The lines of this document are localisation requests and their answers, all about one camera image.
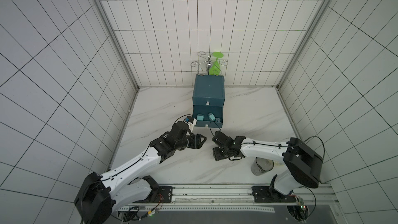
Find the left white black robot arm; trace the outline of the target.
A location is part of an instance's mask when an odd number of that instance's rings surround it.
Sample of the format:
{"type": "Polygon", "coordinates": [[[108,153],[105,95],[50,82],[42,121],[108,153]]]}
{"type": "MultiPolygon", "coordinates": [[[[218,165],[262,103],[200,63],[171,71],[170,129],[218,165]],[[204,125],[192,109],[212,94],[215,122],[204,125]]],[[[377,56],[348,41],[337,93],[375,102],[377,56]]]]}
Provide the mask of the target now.
{"type": "Polygon", "coordinates": [[[207,138],[194,134],[197,120],[188,116],[172,125],[171,131],[151,141],[139,155],[123,165],[86,176],[74,204],[83,224],[102,224],[113,212],[136,201],[158,195],[157,182],[146,173],[172,157],[176,151],[200,149],[207,138]]]}

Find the teal yellow drawer cabinet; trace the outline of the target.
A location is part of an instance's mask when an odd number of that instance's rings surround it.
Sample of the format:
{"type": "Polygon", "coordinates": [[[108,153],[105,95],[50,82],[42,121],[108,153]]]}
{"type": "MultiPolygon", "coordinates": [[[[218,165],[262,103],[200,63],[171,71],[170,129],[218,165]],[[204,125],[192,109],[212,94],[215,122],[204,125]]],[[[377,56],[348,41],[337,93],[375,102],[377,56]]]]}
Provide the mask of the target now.
{"type": "Polygon", "coordinates": [[[197,127],[222,128],[223,108],[225,103],[224,77],[214,75],[196,75],[193,89],[193,117],[204,116],[203,121],[197,121],[197,127]],[[221,122],[211,121],[208,114],[212,113],[221,122]]]}

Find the dark transparent cup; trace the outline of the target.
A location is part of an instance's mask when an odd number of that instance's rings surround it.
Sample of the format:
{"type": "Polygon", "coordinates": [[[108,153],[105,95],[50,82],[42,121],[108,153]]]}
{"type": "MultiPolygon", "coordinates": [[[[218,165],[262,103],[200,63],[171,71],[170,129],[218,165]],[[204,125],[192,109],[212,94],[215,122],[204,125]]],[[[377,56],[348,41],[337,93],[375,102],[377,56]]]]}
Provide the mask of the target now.
{"type": "Polygon", "coordinates": [[[274,168],[273,160],[264,158],[255,158],[252,166],[251,172],[255,176],[261,176],[274,168]]]}

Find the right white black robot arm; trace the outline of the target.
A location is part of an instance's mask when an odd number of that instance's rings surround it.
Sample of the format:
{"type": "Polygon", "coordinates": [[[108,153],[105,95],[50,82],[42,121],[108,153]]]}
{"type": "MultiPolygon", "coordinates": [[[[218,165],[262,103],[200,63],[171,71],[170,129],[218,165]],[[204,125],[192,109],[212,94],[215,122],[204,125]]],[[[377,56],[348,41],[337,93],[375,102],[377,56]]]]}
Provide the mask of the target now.
{"type": "Polygon", "coordinates": [[[293,203],[293,191],[300,187],[316,189],[320,184],[323,157],[298,138],[287,142],[257,141],[244,136],[235,139],[216,131],[212,141],[216,161],[235,158],[266,159],[282,163],[285,171],[273,176],[268,186],[252,188],[256,202],[293,203]]]}

